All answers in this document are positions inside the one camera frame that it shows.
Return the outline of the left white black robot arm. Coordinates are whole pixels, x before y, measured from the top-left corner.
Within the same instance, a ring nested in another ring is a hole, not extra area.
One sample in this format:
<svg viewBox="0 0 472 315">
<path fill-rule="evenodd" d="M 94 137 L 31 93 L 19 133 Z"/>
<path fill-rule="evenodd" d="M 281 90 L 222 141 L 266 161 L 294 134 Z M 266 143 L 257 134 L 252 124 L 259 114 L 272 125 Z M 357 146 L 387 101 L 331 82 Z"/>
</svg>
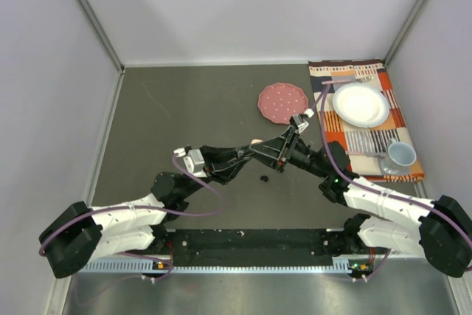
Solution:
<svg viewBox="0 0 472 315">
<path fill-rule="evenodd" d="M 134 250 L 160 253 L 167 245 L 165 223 L 213 214 L 188 212 L 187 198 L 202 188 L 214 193 L 211 183 L 228 184 L 253 156 L 251 145 L 176 149 L 177 172 L 159 173 L 146 196 L 106 207 L 71 204 L 40 234 L 38 253 L 58 279 L 101 257 Z"/>
</svg>

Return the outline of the black earbud charging case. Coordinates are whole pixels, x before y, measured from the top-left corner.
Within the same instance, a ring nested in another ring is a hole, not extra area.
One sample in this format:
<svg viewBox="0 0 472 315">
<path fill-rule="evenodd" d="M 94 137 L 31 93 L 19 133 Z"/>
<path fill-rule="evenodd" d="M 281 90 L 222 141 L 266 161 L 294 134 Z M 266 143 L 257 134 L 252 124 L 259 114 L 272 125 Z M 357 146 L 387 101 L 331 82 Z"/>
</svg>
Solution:
<svg viewBox="0 0 472 315">
<path fill-rule="evenodd" d="M 247 162 L 254 156 L 254 151 L 248 147 L 239 147 L 235 149 L 235 158 L 238 162 Z"/>
</svg>

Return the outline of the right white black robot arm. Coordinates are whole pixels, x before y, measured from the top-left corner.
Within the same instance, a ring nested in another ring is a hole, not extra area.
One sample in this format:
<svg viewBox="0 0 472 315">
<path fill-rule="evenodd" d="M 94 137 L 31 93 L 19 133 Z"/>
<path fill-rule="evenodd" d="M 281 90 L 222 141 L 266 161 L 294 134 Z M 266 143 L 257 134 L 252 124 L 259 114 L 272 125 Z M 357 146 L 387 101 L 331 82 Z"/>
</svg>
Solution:
<svg viewBox="0 0 472 315">
<path fill-rule="evenodd" d="M 360 210 L 344 225 L 351 252 L 391 249 L 421 257 L 455 278 L 471 270 L 471 217 L 454 198 L 416 198 L 374 184 L 348 170 L 350 160 L 339 142 L 324 142 L 314 151 L 294 127 L 270 140 L 254 139 L 249 149 L 276 170 L 290 164 L 322 178 L 324 197 Z"/>
</svg>

